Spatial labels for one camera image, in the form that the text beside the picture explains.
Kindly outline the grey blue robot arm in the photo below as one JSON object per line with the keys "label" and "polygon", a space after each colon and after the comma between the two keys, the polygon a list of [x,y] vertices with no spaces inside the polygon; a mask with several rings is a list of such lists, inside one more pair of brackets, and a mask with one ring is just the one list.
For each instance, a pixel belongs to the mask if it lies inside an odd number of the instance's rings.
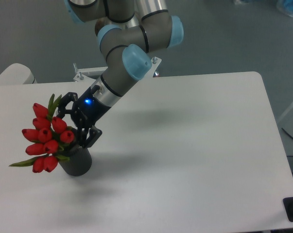
{"label": "grey blue robot arm", "polygon": [[148,53],[181,44],[184,29],[163,0],[67,0],[65,6],[75,22],[110,21],[97,34],[107,69],[83,95],[68,93],[58,107],[58,116],[69,114],[77,126],[77,144],[89,148],[102,134],[95,123],[151,69]]}

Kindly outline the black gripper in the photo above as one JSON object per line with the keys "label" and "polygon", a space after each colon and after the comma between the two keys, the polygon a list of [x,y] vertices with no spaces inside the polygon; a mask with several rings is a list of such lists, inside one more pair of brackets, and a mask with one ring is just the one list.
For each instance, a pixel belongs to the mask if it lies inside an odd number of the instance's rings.
{"label": "black gripper", "polygon": [[98,86],[89,87],[80,97],[75,92],[68,92],[57,107],[57,117],[70,115],[77,126],[76,143],[83,148],[91,148],[102,135],[102,130],[94,125],[110,109],[94,97],[98,91]]}

